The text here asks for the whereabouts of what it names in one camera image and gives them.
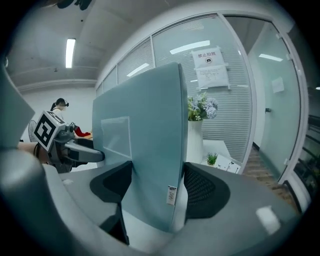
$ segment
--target woman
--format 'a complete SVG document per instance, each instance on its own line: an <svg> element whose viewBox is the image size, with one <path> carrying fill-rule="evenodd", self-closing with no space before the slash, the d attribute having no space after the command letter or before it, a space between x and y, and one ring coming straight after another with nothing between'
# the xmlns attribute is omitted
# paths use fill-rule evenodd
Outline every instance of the woman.
<svg viewBox="0 0 320 256"><path fill-rule="evenodd" d="M63 120L62 111L65 111L67 107L69 107L69 103L63 98L58 98L56 102L52 104L50 111Z"/></svg>

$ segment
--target ceiling light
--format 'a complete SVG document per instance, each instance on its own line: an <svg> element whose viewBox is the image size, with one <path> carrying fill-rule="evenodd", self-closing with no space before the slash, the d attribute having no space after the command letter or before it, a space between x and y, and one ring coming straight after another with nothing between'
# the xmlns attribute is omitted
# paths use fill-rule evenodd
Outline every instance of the ceiling light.
<svg viewBox="0 0 320 256"><path fill-rule="evenodd" d="M66 48L65 48L65 67L67 69L72 68L72 59L74 56L74 49L75 49L76 39L69 38L66 41Z"/></svg>
<svg viewBox="0 0 320 256"><path fill-rule="evenodd" d="M273 60L273 61L277 61L277 62L282 62L284 60L283 58L278 58L278 57L274 57L274 56L267 55L267 54L260 54L259 57Z"/></svg>
<svg viewBox="0 0 320 256"><path fill-rule="evenodd" d="M143 70L144 68L148 67L148 63L144 63L141 66L138 66L135 70L131 71L129 74L127 74L127 77L133 76L135 73L139 72L140 70Z"/></svg>
<svg viewBox="0 0 320 256"><path fill-rule="evenodd" d="M172 49L170 51L171 54L177 54L186 50L190 50L193 48L198 48L198 47L203 47L203 46L209 46L210 45L210 40L207 41L201 41L201 42L194 42L194 43L190 43L190 44L186 44L184 46Z"/></svg>

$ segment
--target floor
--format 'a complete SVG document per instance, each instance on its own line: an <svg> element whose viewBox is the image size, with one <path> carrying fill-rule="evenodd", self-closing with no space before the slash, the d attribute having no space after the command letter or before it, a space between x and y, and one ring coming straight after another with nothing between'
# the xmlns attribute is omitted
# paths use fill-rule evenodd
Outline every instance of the floor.
<svg viewBox="0 0 320 256"><path fill-rule="evenodd" d="M252 147L249 159L244 168L243 174L247 177L258 180L263 185L271 189L277 196L285 200L293 209L299 213L293 196L286 185L278 184L272 173L265 166L264 162L259 157L259 152Z"/></svg>

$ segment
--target small green plant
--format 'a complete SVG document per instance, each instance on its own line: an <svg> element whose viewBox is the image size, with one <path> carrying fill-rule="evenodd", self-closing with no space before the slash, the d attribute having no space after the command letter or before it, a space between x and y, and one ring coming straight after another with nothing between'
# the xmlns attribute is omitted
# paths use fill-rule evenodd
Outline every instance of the small green plant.
<svg viewBox="0 0 320 256"><path fill-rule="evenodd" d="M217 160L217 154L208 153L206 155L206 162L209 166L213 166Z"/></svg>

